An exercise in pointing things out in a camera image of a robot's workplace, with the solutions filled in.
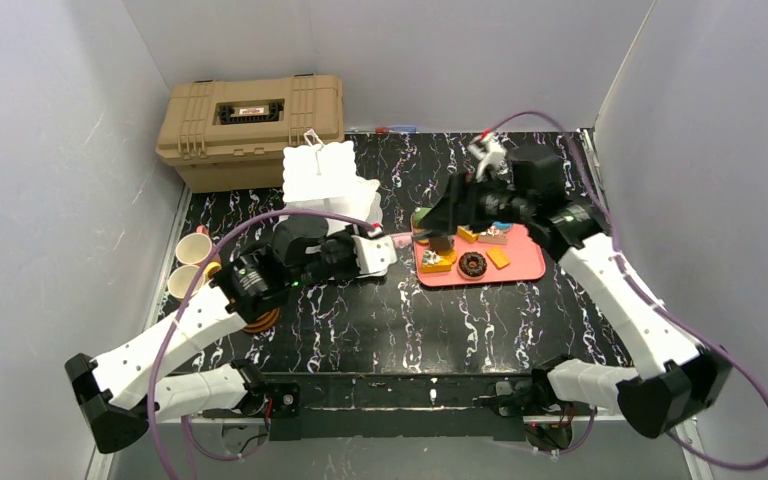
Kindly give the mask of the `pink serving tray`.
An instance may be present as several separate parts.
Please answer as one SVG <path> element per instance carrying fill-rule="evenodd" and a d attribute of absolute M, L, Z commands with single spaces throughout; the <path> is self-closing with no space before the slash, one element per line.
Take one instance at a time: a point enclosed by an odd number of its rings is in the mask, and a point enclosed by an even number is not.
<path fill-rule="evenodd" d="M 487 259 L 485 252 L 493 247 L 503 249 L 508 255 L 511 264 L 507 268 L 497 270 Z M 420 273 L 421 257 L 426 250 L 430 250 L 427 241 L 422 240 L 413 243 L 418 280 L 422 285 L 429 288 L 538 280 L 546 270 L 540 247 L 531 240 L 526 229 L 521 225 L 505 224 L 501 229 L 492 227 L 481 234 L 460 227 L 454 235 L 454 250 L 445 254 L 453 261 L 452 269 L 449 272 Z M 482 253 L 487 260 L 487 272 L 482 279 L 477 281 L 467 280 L 458 273 L 459 257 L 470 251 Z"/>

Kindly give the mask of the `white three-tier cake stand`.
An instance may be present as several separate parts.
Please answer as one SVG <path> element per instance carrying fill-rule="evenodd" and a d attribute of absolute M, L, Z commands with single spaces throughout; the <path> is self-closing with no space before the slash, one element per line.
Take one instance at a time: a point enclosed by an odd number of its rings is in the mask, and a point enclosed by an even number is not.
<path fill-rule="evenodd" d="M 355 226 L 371 229 L 381 221 L 380 182 L 357 173 L 354 144 L 324 143 L 312 130 L 304 140 L 283 150 L 288 213 L 279 217 L 269 244 L 293 281 L 294 271 L 325 241 L 349 240 Z"/>

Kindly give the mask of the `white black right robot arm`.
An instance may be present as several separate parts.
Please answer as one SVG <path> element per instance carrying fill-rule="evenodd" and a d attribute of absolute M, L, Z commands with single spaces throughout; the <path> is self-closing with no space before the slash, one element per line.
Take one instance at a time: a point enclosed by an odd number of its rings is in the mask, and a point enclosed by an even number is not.
<path fill-rule="evenodd" d="M 711 406 L 731 372 L 730 363 L 673 327 L 662 307 L 643 299 L 619 265 L 607 223 L 591 204 L 564 188 L 563 162 L 554 154 L 527 158 L 512 151 L 512 179 L 484 172 L 450 177 L 439 201 L 419 221 L 432 234 L 459 227 L 482 232 L 496 222 L 524 226 L 529 237 L 576 283 L 620 336 L 630 368 L 552 360 L 531 373 L 551 403 L 579 402 L 620 413 L 631 427 L 656 438 Z"/>

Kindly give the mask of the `tan plastic tool case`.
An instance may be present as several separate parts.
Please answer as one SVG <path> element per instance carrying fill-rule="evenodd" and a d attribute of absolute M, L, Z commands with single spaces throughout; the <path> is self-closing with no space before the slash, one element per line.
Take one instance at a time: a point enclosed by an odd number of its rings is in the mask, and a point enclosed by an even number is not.
<path fill-rule="evenodd" d="M 204 80 L 172 89 L 155 151 L 194 193 L 277 188 L 284 149 L 308 130 L 344 139 L 338 76 Z"/>

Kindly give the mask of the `yellow cake slice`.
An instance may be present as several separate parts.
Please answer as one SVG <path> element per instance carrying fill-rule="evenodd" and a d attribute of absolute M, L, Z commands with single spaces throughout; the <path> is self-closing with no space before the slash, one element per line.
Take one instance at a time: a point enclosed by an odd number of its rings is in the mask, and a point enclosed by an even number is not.
<path fill-rule="evenodd" d="M 440 255 L 433 250 L 426 250 L 421 257 L 419 272 L 422 274 L 449 272 L 452 266 L 453 261 L 446 255 Z"/>

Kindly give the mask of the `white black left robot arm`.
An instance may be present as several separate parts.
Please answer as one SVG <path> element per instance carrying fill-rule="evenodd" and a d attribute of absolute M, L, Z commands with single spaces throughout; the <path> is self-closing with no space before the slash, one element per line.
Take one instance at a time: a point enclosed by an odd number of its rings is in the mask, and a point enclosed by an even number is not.
<path fill-rule="evenodd" d="M 381 276 L 395 259 L 380 228 L 349 224 L 330 232 L 320 216 L 292 215 L 272 237 L 222 267 L 178 310 L 124 345 L 90 357 L 77 354 L 65 371 L 97 449 L 120 451 L 152 422 L 204 410 L 262 413 L 278 390 L 247 360 L 175 374 L 209 344 L 245 328 L 266 326 L 298 287 Z"/>

